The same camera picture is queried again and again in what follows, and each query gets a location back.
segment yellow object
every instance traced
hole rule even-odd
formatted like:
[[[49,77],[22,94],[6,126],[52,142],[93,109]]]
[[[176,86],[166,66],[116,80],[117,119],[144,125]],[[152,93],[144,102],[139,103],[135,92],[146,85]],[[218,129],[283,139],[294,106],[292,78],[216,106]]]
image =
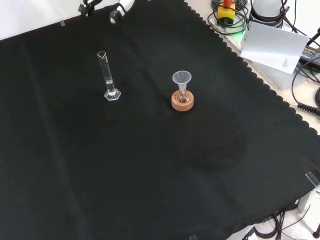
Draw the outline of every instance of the yellow object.
[[[230,8],[236,9],[236,4],[232,3]],[[229,8],[224,8],[223,6],[218,7],[218,19],[221,22],[227,23],[227,24],[233,24],[236,16],[236,12]]]

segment funnel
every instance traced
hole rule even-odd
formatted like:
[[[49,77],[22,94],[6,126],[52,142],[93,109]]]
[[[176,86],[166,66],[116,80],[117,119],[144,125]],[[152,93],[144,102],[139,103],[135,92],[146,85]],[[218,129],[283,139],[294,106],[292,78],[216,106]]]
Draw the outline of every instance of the funnel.
[[[172,80],[179,86],[179,91],[175,95],[175,98],[179,103],[185,104],[190,100],[187,84],[190,82],[191,78],[191,73],[188,71],[177,71],[172,76]]]

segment plastic funnel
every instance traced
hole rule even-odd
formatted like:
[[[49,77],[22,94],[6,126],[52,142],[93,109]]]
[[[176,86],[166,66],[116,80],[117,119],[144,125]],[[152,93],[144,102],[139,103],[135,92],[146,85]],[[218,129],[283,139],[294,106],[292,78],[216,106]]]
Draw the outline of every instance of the plastic funnel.
[[[188,71],[177,71],[172,76],[172,80],[178,84],[179,90],[182,94],[186,94],[187,83],[190,82],[192,75]]]

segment table leg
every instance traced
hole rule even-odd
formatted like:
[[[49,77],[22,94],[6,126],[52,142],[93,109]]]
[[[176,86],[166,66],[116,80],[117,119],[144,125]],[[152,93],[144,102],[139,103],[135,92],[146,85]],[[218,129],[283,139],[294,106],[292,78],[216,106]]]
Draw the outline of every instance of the table leg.
[[[313,233],[313,237],[315,239],[318,239],[320,237],[320,224],[318,226],[318,229]]]

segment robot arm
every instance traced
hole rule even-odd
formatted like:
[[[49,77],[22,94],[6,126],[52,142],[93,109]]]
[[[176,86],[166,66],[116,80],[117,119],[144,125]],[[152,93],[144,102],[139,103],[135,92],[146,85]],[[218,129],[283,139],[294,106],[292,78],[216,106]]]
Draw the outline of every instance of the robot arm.
[[[83,0],[78,11],[83,16],[91,16],[95,11],[95,6],[103,0]],[[110,22],[116,24],[134,5],[135,0],[120,0],[117,7],[110,14]]]

